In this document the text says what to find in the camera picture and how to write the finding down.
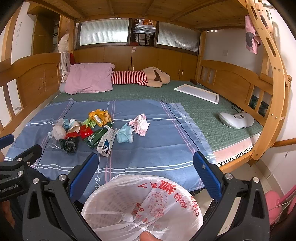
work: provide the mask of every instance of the bolt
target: bolt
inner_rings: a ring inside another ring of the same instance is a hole
[[[231,173],[226,173],[226,174],[225,174],[225,178],[226,178],[227,180],[231,180],[231,179],[233,178],[233,175],[232,175]]]
[[[59,175],[59,180],[60,181],[63,181],[63,180],[65,180],[66,179],[66,175],[65,174],[62,174],[62,175]]]
[[[38,182],[39,182],[39,179],[38,179],[38,178],[34,178],[34,179],[33,179],[33,183],[34,183],[34,184],[37,184]]]
[[[255,183],[258,183],[258,182],[260,182],[260,180],[259,180],[259,178],[258,178],[258,177],[253,177],[253,181],[254,181]]]

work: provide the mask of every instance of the wooden bed frame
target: wooden bed frame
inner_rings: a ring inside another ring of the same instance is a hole
[[[137,14],[126,13],[118,13],[115,15],[112,2],[110,0],[107,1],[107,10],[110,11],[109,14],[87,16],[84,14],[84,12],[87,12],[87,10],[82,12],[79,10],[78,6],[74,5],[74,3],[71,1],[65,2],[64,0],[50,0],[45,2],[42,0],[34,0],[30,2],[41,5],[69,18],[69,21],[67,22],[69,22],[70,25],[69,52],[71,53],[73,53],[74,49],[73,43],[75,22],[110,17],[139,17]],[[65,8],[62,8],[63,10],[59,8],[61,4],[64,4],[64,7],[67,9],[67,11],[64,10]],[[239,106],[241,109],[251,114],[254,119],[264,126],[258,141],[250,152],[223,165],[220,167],[220,169],[225,173],[233,171],[246,162],[249,162],[250,165],[254,164],[255,161],[258,160],[264,154],[264,152],[275,143],[276,138],[278,137],[284,122],[284,118],[287,114],[291,82],[291,77],[286,73],[281,56],[274,42],[272,19],[269,10],[263,7],[261,1],[256,4],[253,0],[204,0],[196,3],[194,6],[188,7],[180,12],[177,12],[176,14],[173,14],[171,18],[165,18],[161,17],[161,14],[158,16],[147,15],[148,10],[152,4],[153,0],[149,0],[140,16],[146,16],[154,20],[174,23],[188,28],[195,27],[195,29],[199,29],[201,31],[195,79],[202,85],[224,96]],[[240,16],[228,20],[201,22],[195,26],[188,24],[189,20],[187,20],[184,16],[192,14],[194,11],[201,11],[201,9],[207,7],[209,8],[213,4],[218,6],[218,8],[234,6],[235,9],[233,10],[240,11]],[[5,101],[11,121],[4,127],[0,121],[0,137],[12,133],[20,125],[20,123],[35,108],[37,108],[38,105],[57,92],[60,83],[60,53],[32,55],[21,58],[11,64],[12,37],[19,10],[20,9],[15,12],[6,27],[2,46],[2,61],[0,62],[0,87],[3,86]],[[259,76],[250,70],[233,64],[203,60],[206,30],[242,28],[244,26],[242,14],[246,12],[249,13],[251,20],[257,29],[257,32],[264,45],[262,70]],[[259,12],[265,17],[269,26],[268,30],[260,20]],[[268,76],[269,64],[272,67],[273,78]],[[22,105],[22,110],[17,115],[14,114],[7,86],[7,84],[14,79],[16,79],[17,82],[17,89]],[[260,95],[255,109],[252,109],[249,107],[249,102],[255,86],[260,89]],[[272,100],[269,104],[266,115],[263,117],[258,113],[258,110],[265,92],[272,95]],[[0,160],[3,158],[4,157],[0,152]]]

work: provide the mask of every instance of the pink pillow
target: pink pillow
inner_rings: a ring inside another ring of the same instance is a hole
[[[113,90],[111,63],[74,64],[70,67],[67,77],[65,92],[76,93],[97,93]]]

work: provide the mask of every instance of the blue gripper pad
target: blue gripper pad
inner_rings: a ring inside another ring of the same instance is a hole
[[[0,138],[0,150],[3,149],[4,147],[7,147],[11,145],[15,140],[15,137],[13,134],[8,134],[4,137]]]
[[[210,168],[210,163],[206,160],[206,158],[200,151],[194,153],[193,165],[211,198],[216,201],[220,201],[222,198],[221,182],[218,180],[215,173]]]
[[[79,200],[92,179],[99,165],[98,155],[92,153],[83,163],[83,167],[70,184],[69,196],[71,202]]]

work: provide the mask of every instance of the trash can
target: trash can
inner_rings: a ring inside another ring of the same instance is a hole
[[[103,241],[139,240],[149,231],[161,240],[190,240],[203,224],[188,191],[163,177],[123,174],[87,199],[82,216]]]

